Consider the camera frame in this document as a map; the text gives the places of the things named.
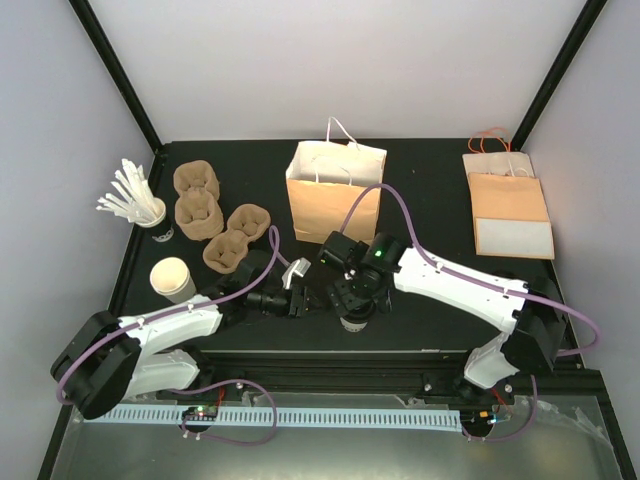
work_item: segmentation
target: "white wall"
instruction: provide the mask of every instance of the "white wall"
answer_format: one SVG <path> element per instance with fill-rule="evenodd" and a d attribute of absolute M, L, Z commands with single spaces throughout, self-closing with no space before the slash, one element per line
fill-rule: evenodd
<path fill-rule="evenodd" d="M 165 142 L 515 131 L 585 0 L 92 0 Z"/>
<path fill-rule="evenodd" d="M 65 0 L 0 16 L 0 476 L 36 478 L 56 421 L 51 363 L 107 306 L 129 226 L 95 211 L 144 138 Z"/>
<path fill-rule="evenodd" d="M 638 24 L 639 2 L 609 2 L 525 150 L 542 179 L 567 300 L 602 326 L 587 364 L 603 370 L 640 473 Z"/>

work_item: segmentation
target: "black tabletop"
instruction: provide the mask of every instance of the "black tabletop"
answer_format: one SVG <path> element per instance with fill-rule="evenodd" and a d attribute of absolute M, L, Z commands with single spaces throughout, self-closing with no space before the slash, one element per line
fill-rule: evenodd
<path fill-rule="evenodd" d="M 404 197 L 418 238 L 425 248 L 446 259 L 487 273 L 510 272 L 526 281 L 552 275 L 550 263 L 540 260 L 482 257 L 475 254 L 471 201 L 462 154 L 466 140 L 368 140 L 387 150 L 384 181 Z M 297 146 L 294 140 L 174 142 L 167 147 L 156 195 L 168 206 L 178 198 L 173 172 L 179 165 L 206 160 L 220 180 L 220 207 L 225 218 L 244 203 L 266 208 L 280 229 L 281 252 L 289 260 L 305 256 L 314 260 L 319 245 L 297 242 L 294 237 L 285 169 Z M 198 288 L 219 278 L 202 260 L 207 241 L 187 239 L 178 227 L 174 237 L 157 243 L 144 235 L 133 259 L 123 314 L 139 314 L 167 307 L 156 294 L 149 273 L 159 260 L 177 256 L 191 271 Z M 383 192 L 377 231 L 386 231 L 408 243 L 400 208 Z M 251 245 L 270 252 L 266 235 Z M 322 288 L 333 273 L 315 262 L 306 277 L 309 285 Z M 234 328 L 201 338 L 200 348 L 217 351 L 425 351 L 467 350 L 483 345 L 496 330 L 478 318 L 435 300 L 395 292 L 393 311 L 377 315 L 359 333 L 342 328 L 331 310 L 301 319 L 265 317 L 251 313 Z"/>

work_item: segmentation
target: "brown paper bag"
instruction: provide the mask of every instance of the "brown paper bag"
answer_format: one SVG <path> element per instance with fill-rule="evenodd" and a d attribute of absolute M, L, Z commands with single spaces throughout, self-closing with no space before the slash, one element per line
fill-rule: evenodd
<path fill-rule="evenodd" d="M 332 119 L 351 143 L 329 141 Z M 339 230 L 358 195 L 366 187 L 382 182 L 386 155 L 385 150 L 356 142 L 333 117 L 329 119 L 325 142 L 300 142 L 286 171 L 296 239 L 324 243 L 331 232 Z M 373 190 L 360 202 L 345 235 L 370 244 L 379 207 L 380 190 Z"/>
<path fill-rule="evenodd" d="M 553 259 L 540 180 L 524 153 L 463 155 L 479 255 Z"/>

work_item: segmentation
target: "gray floor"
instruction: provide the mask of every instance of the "gray floor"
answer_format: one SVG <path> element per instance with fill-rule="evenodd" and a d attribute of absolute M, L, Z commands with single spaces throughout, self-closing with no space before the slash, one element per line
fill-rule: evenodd
<path fill-rule="evenodd" d="M 282 428 L 267 445 L 234 447 L 183 439 L 156 425 L 71 424 L 54 479 L 615 479 L 613 451 L 594 399 L 545 399 L 560 411 L 541 411 L 521 439 L 469 443 L 459 434 L 405 430 Z M 576 421 L 575 407 L 588 417 Z M 525 419 L 501 424 L 496 436 Z M 263 430 L 223 428 L 238 439 Z"/>

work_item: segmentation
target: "perforated metal strip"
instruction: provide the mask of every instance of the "perforated metal strip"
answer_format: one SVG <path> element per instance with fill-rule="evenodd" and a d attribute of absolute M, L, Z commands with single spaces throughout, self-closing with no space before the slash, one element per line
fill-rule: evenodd
<path fill-rule="evenodd" d="M 118 405 L 103 417 L 87 423 L 179 425 L 188 406 Z M 264 426 L 273 423 L 269 407 L 220 407 L 215 420 L 188 424 Z M 447 410 L 379 410 L 345 408 L 278 408 L 278 426 L 307 428 L 385 428 L 460 432 L 460 413 Z"/>

